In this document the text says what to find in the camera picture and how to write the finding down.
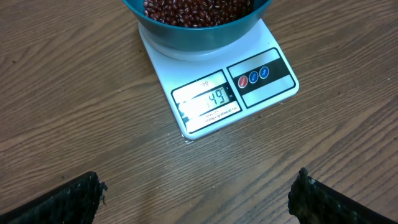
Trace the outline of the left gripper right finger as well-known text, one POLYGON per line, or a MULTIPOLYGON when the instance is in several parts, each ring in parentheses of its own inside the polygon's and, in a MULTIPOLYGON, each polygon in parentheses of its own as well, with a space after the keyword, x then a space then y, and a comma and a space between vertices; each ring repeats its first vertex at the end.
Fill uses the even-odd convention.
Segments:
POLYGON ((288 194, 289 213, 301 224, 395 224, 310 177, 301 168, 288 194))

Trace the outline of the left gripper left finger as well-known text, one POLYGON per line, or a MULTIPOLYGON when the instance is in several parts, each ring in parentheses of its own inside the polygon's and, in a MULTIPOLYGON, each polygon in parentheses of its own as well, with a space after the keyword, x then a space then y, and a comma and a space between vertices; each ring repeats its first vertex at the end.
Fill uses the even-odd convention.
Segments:
POLYGON ((108 190, 89 171, 1 215, 7 224, 92 224, 108 190))

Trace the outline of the red adzuki beans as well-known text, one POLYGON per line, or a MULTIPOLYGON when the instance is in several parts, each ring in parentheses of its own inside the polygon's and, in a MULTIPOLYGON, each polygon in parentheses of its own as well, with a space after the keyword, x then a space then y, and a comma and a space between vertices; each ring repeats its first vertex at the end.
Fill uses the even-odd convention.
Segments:
POLYGON ((252 0, 144 0, 143 13, 157 22, 202 28, 236 21, 253 11, 252 0))

